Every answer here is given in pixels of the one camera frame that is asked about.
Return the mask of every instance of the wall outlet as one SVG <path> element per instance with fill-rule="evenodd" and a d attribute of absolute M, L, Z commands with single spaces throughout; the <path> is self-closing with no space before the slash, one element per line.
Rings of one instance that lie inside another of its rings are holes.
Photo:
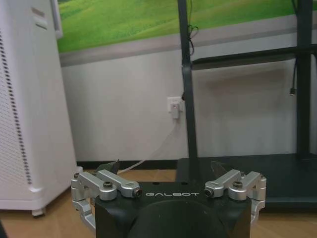
<path fill-rule="evenodd" d="M 179 111 L 183 111 L 183 100 L 182 97 L 170 97 L 167 98 L 167 111 L 170 113 L 170 105 L 171 104 L 179 104 Z"/>

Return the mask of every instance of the wooden floor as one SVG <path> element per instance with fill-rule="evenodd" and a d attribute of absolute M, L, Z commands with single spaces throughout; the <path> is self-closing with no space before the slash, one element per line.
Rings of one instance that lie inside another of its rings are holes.
<path fill-rule="evenodd" d="M 122 177 L 137 181 L 174 181 L 173 170 L 129 171 Z M 9 238 L 93 238 L 71 204 L 70 190 L 47 206 L 44 217 L 30 212 L 1 211 L 0 219 Z M 317 238 L 317 214 L 262 213 L 251 230 L 252 238 Z"/>

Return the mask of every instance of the white cable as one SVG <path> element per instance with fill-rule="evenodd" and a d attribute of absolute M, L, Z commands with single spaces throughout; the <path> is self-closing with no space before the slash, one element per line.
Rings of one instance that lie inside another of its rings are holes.
<path fill-rule="evenodd" d="M 174 134 L 174 131 L 178 128 L 178 126 L 177 126 L 178 124 L 179 124 L 179 123 L 177 123 L 177 122 L 175 123 L 175 126 L 173 127 L 173 129 L 171 130 L 171 132 L 167 135 L 167 137 L 164 139 L 162 145 L 161 145 L 157 150 L 155 150 L 155 151 L 150 155 L 150 157 L 148 157 L 147 159 L 141 160 L 141 161 L 137 162 L 136 164 L 134 164 L 134 165 L 132 165 L 132 166 L 130 166 L 130 167 L 127 167 L 126 169 L 123 169 L 123 170 L 119 171 L 118 174 L 127 172 L 127 171 L 129 171 L 129 170 L 131 170 L 131 169 L 133 169 L 133 168 L 139 166 L 140 164 L 142 164 L 142 163 L 145 162 L 146 160 L 149 160 L 149 159 L 153 158 L 153 157 L 156 155 L 156 153 L 157 153 L 157 152 L 160 152 L 160 150 L 164 147 L 164 145 L 169 141 L 170 137 Z"/>

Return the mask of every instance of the black baseboard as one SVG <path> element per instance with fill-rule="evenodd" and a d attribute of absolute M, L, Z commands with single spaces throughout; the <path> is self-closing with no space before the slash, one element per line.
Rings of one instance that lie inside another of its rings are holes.
<path fill-rule="evenodd" d="M 109 163 L 110 161 L 82 161 L 77 162 L 78 166 L 82 166 L 85 170 L 94 170 L 101 164 Z M 139 161 L 120 161 L 120 170 L 130 167 Z M 177 160 L 147 160 L 135 167 L 134 170 L 175 170 Z"/>

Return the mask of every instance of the white air purifier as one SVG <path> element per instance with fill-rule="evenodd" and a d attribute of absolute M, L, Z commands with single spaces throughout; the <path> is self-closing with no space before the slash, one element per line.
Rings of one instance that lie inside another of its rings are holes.
<path fill-rule="evenodd" d="M 54 3 L 0 0 L 0 209 L 34 216 L 77 172 Z"/>

